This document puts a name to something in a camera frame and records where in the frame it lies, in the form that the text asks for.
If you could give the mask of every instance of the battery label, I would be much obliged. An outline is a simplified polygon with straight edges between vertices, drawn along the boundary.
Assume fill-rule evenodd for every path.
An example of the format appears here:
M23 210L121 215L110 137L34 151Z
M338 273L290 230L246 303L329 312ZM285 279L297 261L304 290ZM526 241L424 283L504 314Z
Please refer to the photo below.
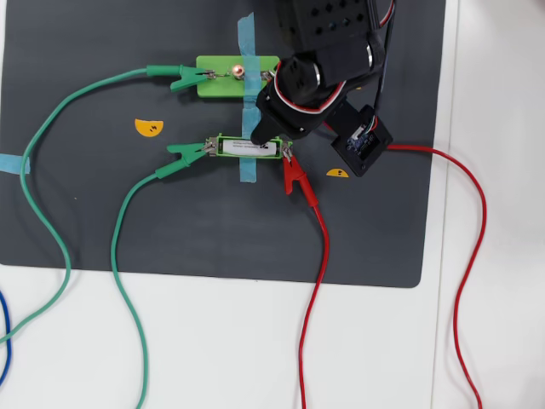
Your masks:
M222 142L223 154L235 156L266 157L277 155L277 144L267 142L265 145L254 145L245 139L226 139Z

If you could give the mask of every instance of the blue painter's tape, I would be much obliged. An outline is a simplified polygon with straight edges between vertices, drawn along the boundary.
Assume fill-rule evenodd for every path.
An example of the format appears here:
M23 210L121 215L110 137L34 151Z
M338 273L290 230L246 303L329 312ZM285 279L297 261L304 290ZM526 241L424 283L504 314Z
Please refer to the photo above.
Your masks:
M20 173L20 166L23 163L21 156L7 155L0 153L0 172L12 173L18 175ZM28 175L31 173L31 161L28 159L25 165L25 173Z
M261 119L261 112L255 106L261 91L261 61L255 56L254 13L238 21L238 47L244 60L244 108L242 111L242 137L249 139ZM240 159L240 181L255 183L255 159Z

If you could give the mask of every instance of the yellow semicircle marker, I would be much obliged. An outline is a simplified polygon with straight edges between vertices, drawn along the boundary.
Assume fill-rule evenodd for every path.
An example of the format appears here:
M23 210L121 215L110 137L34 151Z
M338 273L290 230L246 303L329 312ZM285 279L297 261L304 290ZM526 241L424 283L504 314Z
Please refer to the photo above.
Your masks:
M327 176L333 176L333 177L348 177L348 173L345 172L342 169L332 169L329 172L327 172Z
M153 138L161 133L164 127L163 121L142 121L135 119L135 127L138 133L146 138Z

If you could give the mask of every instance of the white surface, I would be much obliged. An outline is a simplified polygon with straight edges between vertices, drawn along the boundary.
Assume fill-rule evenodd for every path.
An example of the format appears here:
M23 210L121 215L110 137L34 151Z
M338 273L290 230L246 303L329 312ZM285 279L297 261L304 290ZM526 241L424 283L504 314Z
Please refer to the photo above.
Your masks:
M475 170L490 204L489 233L462 300L462 347L485 407L538 408L545 406L545 164L538 156L545 6L461 2L456 48L458 1L447 0L436 147L448 149L451 135L451 151ZM446 174L435 159L417 288L326 285L320 293L305 355L309 407L430 407L436 322L433 408L476 407L455 361L450 318L479 200L449 167L443 232ZM62 274L0 266L13 321L51 297ZM123 282L148 338L147 408L300 405L296 346L310 285L145 274L124 274ZM75 273L60 302L15 337L0 407L130 408L140 382L140 342L112 276Z
M462 352L484 407L545 407L545 1L461 0L451 153L489 204L462 298ZM479 197L449 168L434 409L476 408L450 321L477 237Z

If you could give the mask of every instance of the cable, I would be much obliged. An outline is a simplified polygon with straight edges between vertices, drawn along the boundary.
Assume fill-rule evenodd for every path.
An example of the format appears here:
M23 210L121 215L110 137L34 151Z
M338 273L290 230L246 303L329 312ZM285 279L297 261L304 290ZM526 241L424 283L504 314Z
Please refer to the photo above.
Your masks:
M0 303L2 304L3 317L6 321L6 332L9 332L11 330L11 324L9 322L8 304L6 303L6 299L3 297L3 294L1 291L0 291ZM2 375L0 376L0 386L2 386L3 381L5 381L6 377L8 376L9 365L11 364L11 339L9 339L6 342L6 348L8 350L8 356L6 358L6 364L3 367Z
M280 88L278 87L278 73L280 72L281 66L282 66L282 62L279 62L276 68L277 75L274 76L274 90L278 94L278 98L280 98L280 100L284 104L286 104L291 109L296 110L297 112L309 113L311 115L319 115L320 113L325 111L327 108L329 108L333 102L335 102L335 100L341 94L341 91L344 88L344 85L347 83L346 81L339 83L335 91L333 91L333 93L329 96L329 98L319 108L314 109L314 108L300 107L294 104L293 102L291 102L290 100L288 100L284 96L284 94L282 94L282 92L280 91Z
M125 291L123 287L123 283L121 282L121 278L119 277L118 260L116 258L116 251L118 247L119 231L121 230L121 226L123 224L123 218L125 216L125 211L127 210L127 206L129 206L130 200L133 198L135 193L142 186L146 185L150 181L154 181L155 179L157 179L157 176L155 174L149 175L148 177L145 177L144 179L136 183L133 186L133 188L129 190L129 193L127 193L127 196L125 197L125 200L123 201L123 204L121 205L121 209L119 210L118 221L116 222L116 227L113 231L112 247L110 249L110 258L112 260L113 276L116 280L116 284L118 285L119 292L121 292L123 299L127 303L127 307L129 307L130 313L133 315L133 318L135 319L136 327L138 328L138 333L140 334L140 340L142 344L144 373L142 377L142 390L141 390L140 400L138 401L138 405L136 406L136 409L141 409L142 405L144 405L144 400L146 399L147 379L149 377L149 357L147 353L147 342L146 342L146 335L144 334L144 328L142 327L142 323L140 321L140 318L138 317L138 313L136 313L136 309L133 306L133 303L130 301L129 295L127 294L127 291Z
M378 80L378 88L376 90L375 106L374 106L375 114L378 114L378 111L381 108L381 97L382 97L382 91L384 90L384 80L386 78L390 43L392 42L393 22L395 20L396 6L394 1L392 1L391 9L392 11L390 13L390 17L388 17L389 22L388 22L388 28L386 30L386 39L384 40L384 53L385 53L384 65L382 66L382 74Z
M72 263L70 261L70 254L68 253L68 249L66 248L65 242L62 240L60 235L57 233L53 225L49 222L47 217L42 213L36 202L34 201L34 198L32 197L30 191L28 190L28 186L26 185L26 178L25 178L25 166L26 161L32 154L32 150L36 146L39 139L42 137L45 130L53 123L53 121L57 118L59 113L72 101L76 100L80 96L89 93L90 91L93 91L97 88L103 87L105 85L113 84L119 81L123 81L127 78L131 78L137 75L146 74L146 69L140 69L140 70L134 70L130 72L126 72L124 74L117 75L115 77L103 79L102 81L98 81L94 84L88 85L85 88L80 89L79 91L74 92L73 94L66 97L56 108L55 110L48 116L48 118L45 120L43 125L40 127L40 129L37 131L37 133L32 137L31 141L29 142L28 146L25 149L25 152L23 153L23 159L20 167L20 185L23 189L23 193L25 194L26 200L28 201L28 204L32 207L32 210L36 214L37 218L42 222L42 224L49 230L51 235L54 237L55 241L57 242L57 245L59 245L60 250L62 251L62 255L65 259L66 264L66 275L62 282L62 285L60 286L60 289L54 294L53 298L51 298L43 307L41 307L36 312L28 315L26 318L24 318L12 331L8 332L4 337L0 338L0 343L4 343L8 341L13 335L15 335L17 332L20 331L21 328L23 328L26 324L28 324L30 321L37 318L39 315L43 314L45 311L47 311L62 295L64 292L66 286L68 285L68 282L70 281L70 273L72 271Z
M311 312L313 311L314 301L316 300L318 290L324 279L325 270L327 269L327 263L330 258L330 234L327 231L324 218L322 217L322 213L320 212L318 206L314 206L313 209L314 213L316 214L316 218L318 219L320 228L322 229L322 234L324 236L324 255L322 259L322 266L320 267L320 272L318 275L318 280L316 281L316 285L314 286L313 296L311 297L310 303L308 304L307 314L305 315L303 329L301 331L301 340L299 341L299 386L301 388L302 409L307 409L307 398L305 396L305 377L303 372L303 347L305 346L305 336L307 335L308 321L310 319Z
M392 2L390 2L390 7L388 8L388 11L386 12L386 15L384 16L384 18L381 20L381 28L383 28L390 20L390 18L392 17L392 14L393 14L393 8L395 7L395 0L392 0Z
M364 129L363 135L367 135L371 131L375 130L377 125L378 125L378 121L376 120L376 115L373 115L373 118Z
M479 405L479 409L483 409L483 403L480 399L479 391L473 384L473 381L471 380L471 377L469 376L469 371L466 368L466 364L462 358L462 351L460 350L460 343L458 341L458 309L460 307L460 299L462 297L463 288L466 285L466 282L468 281L469 275L471 274L471 268L473 267L473 264L475 262L475 258L477 257L477 254L479 253L480 246L483 242L483 238L485 236L485 230L486 230L486 215L487 215L487 208L486 208L486 197L485 192L483 191L483 188L480 186L479 182L477 181L477 178L471 173L471 171L464 166L461 162L459 162L457 159L451 157L447 153L443 153L437 149L433 149L432 147L416 147L412 145L390 145L388 147L388 150L390 151L412 151L412 152L425 152L425 153L434 153L436 155L439 155L445 159L450 160L453 164L458 166L461 170L463 170L466 175L469 176L469 179L473 182L475 187L477 188L477 191L479 192L479 196L481 199L482 207L483 207L483 219L481 222L480 227L480 233L479 238L477 239L477 243L475 244L475 247L473 249L473 253L471 255L471 258L469 259L468 267L466 268L466 273L463 275L462 282L460 283L460 286L458 287L458 292L456 294L456 300L454 302L454 318L452 320L452 326L454 328L454 344L456 346L456 354L458 355L458 360L460 361L460 366L462 367L463 373L466 376L466 379L468 380L469 386L473 390L473 393L475 395L475 398L477 399L477 403Z

